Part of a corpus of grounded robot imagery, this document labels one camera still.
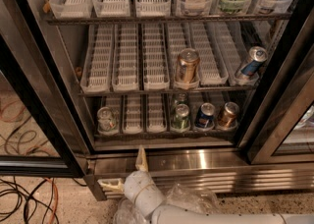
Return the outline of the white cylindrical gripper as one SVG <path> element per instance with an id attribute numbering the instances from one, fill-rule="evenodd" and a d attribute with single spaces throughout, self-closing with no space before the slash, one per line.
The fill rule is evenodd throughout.
<path id="1" fill-rule="evenodd" d="M 144 218 L 150 218 L 153 211 L 165 202 L 166 198 L 157 188 L 148 171 L 146 152 L 141 145 L 135 161 L 138 171 L 127 176 L 125 183 L 121 178 L 99 179 L 98 184 L 104 191 L 122 193 L 124 192 L 135 208 Z"/>

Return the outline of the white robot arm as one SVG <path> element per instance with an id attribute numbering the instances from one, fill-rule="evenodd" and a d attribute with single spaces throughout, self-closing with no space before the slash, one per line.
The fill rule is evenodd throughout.
<path id="1" fill-rule="evenodd" d="M 313 163 L 250 165 L 234 149 L 150 149 L 108 154 L 97 165 L 105 194 L 123 195 L 148 224 L 314 224 L 314 214 L 222 213 L 215 195 L 311 189 Z"/>

